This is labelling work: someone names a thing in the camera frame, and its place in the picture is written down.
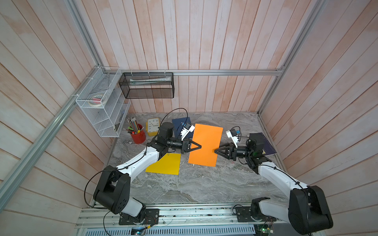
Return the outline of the orange paper document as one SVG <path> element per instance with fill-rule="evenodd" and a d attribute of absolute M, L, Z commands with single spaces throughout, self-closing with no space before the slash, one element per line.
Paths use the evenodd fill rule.
<path fill-rule="evenodd" d="M 188 163 L 215 167 L 218 158 L 215 150 L 220 146 L 222 132 L 222 127 L 196 124 L 193 141 L 200 144 L 201 149 L 190 153 Z"/>

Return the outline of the yellow paper document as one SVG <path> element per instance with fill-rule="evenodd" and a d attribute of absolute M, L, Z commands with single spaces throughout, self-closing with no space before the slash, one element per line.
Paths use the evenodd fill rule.
<path fill-rule="evenodd" d="M 156 163 L 146 169 L 146 173 L 179 175 L 181 154 L 167 153 Z"/>

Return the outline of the blue paper document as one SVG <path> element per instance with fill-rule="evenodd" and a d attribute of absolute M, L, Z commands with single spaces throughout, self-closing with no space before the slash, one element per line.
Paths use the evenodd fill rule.
<path fill-rule="evenodd" d="M 184 123 L 184 122 L 192 123 L 190 117 L 188 117 L 187 119 L 186 119 L 186 117 L 184 117 L 184 118 L 179 118 L 179 119 L 173 119 L 172 120 L 172 123 L 174 125 L 174 136 L 176 138 L 181 138 L 181 131 L 183 129 L 182 123 Z"/>

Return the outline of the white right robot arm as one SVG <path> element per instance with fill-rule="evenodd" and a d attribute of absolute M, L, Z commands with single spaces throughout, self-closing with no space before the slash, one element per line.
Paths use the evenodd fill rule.
<path fill-rule="evenodd" d="M 215 153 L 229 160 L 245 159 L 256 174 L 266 178 L 287 197 L 287 203 L 279 203 L 269 197 L 253 199 L 250 206 L 236 205 L 233 208 L 239 222 L 259 222 L 279 219 L 289 223 L 301 235 L 331 229 L 334 225 L 324 191 L 310 186 L 285 171 L 263 154 L 265 137 L 251 133 L 244 146 L 238 144 L 241 132 L 227 131 L 232 143 L 221 145 Z"/>

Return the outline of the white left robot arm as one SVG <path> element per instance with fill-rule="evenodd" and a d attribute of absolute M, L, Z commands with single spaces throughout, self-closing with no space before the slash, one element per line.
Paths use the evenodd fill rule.
<path fill-rule="evenodd" d="M 165 122 L 157 135 L 137 156 L 117 167 L 107 166 L 102 172 L 93 199 L 113 214 L 123 214 L 142 220 L 146 207 L 130 196 L 131 182 L 150 165 L 162 159 L 170 149 L 180 153 L 201 149 L 201 145 L 187 138 L 195 130 L 190 123 L 183 124 L 180 137 L 173 137 L 173 123 Z"/>

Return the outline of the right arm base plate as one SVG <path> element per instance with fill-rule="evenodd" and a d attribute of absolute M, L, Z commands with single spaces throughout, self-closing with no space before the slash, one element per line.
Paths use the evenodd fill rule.
<path fill-rule="evenodd" d="M 253 199 L 250 206 L 235 205 L 232 214 L 236 215 L 238 222 L 262 222 L 277 221 L 277 218 L 262 214 L 259 203 L 263 200 L 270 200 L 269 197 Z"/>

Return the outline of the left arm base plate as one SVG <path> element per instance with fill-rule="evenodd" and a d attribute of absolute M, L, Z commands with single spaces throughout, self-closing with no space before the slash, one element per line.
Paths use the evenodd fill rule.
<path fill-rule="evenodd" d="M 158 208 L 143 208 L 141 213 L 137 216 L 131 216 L 126 213 L 120 214 L 119 225 L 132 225 L 132 226 L 154 226 L 159 221 Z"/>

